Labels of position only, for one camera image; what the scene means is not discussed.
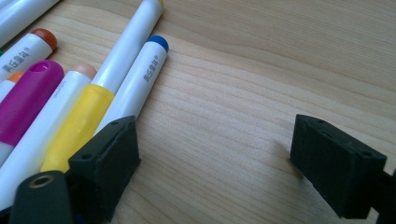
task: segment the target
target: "yellow marker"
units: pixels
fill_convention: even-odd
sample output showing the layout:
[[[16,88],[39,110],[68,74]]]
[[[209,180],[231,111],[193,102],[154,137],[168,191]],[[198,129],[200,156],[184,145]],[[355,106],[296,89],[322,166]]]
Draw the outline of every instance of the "yellow marker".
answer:
[[[163,13],[163,1],[143,0],[90,85],[49,144],[41,171],[69,169],[68,159],[93,136],[134,59]]]

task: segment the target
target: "table surface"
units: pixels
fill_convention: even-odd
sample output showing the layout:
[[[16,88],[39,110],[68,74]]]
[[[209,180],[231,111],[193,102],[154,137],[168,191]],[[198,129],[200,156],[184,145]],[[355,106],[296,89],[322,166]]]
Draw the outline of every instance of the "table surface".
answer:
[[[64,70],[99,69],[139,0],[63,0]],[[296,114],[329,121],[396,168],[396,2],[165,0],[170,45],[137,119],[142,163],[112,223],[375,223],[340,219],[290,161]]]

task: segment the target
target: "black plastic block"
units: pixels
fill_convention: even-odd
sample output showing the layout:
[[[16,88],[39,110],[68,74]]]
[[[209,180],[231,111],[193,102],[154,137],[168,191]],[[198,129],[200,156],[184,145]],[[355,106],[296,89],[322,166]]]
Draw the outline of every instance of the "black plastic block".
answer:
[[[84,220],[111,220],[139,163],[134,117],[110,122],[69,159],[69,175],[78,183]]]
[[[18,186],[9,223],[75,223],[64,174],[48,171],[25,179]]]
[[[324,120],[296,116],[290,161],[339,217],[367,218],[386,159]]]

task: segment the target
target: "marker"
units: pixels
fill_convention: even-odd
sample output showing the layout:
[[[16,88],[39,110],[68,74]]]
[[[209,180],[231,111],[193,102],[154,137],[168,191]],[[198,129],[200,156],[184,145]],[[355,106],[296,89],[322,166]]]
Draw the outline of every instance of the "marker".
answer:
[[[11,91],[11,89],[15,86],[18,80],[20,80],[23,72],[14,73],[12,76],[7,78],[6,80],[0,82],[0,103],[7,96],[7,94]]]
[[[50,60],[34,63],[0,104],[0,166],[64,77]]]
[[[67,160],[93,136],[128,70],[163,12],[163,2],[143,0],[90,85],[84,88],[49,144],[41,171],[69,169]]]
[[[10,2],[12,2],[12,0],[0,0],[0,10],[6,7]]]
[[[134,115],[138,117],[169,50],[168,43],[155,35],[140,50],[114,100],[102,118],[95,134],[109,122]]]
[[[17,187],[24,179],[39,173],[50,140],[95,74],[96,70],[87,64],[72,67],[15,146],[0,169],[0,211],[13,204]]]
[[[33,30],[0,57],[0,81],[46,59],[56,45],[56,37],[50,31],[41,28]]]
[[[0,47],[59,0],[15,0],[0,10]]]

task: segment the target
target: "white marker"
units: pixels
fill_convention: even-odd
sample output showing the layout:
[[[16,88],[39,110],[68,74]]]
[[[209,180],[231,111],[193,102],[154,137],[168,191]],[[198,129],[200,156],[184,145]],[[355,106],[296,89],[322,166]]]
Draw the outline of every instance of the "white marker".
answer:
[[[90,85],[55,134],[41,172],[69,169],[67,160],[93,136],[137,54],[163,12],[160,0],[143,0]]]
[[[13,204],[17,186],[39,173],[46,149],[77,100],[83,87],[95,76],[87,64],[74,66],[62,79],[32,125],[0,168],[0,211]]]
[[[7,78],[6,80],[0,82],[0,103],[7,96],[7,94],[11,91],[11,89],[15,86],[15,83],[21,78],[23,72],[14,73],[12,76]]]
[[[59,0],[15,0],[0,10],[0,47]]]
[[[140,50],[95,134],[115,119],[139,115],[163,67],[168,50],[168,43],[161,36],[155,35],[148,40]]]
[[[0,10],[3,8],[3,7],[6,7],[9,3],[11,3],[12,2],[12,0],[0,0]]]
[[[26,71],[30,65],[46,59],[56,46],[57,39],[53,33],[41,28],[33,30],[0,57],[0,81],[15,72]]]

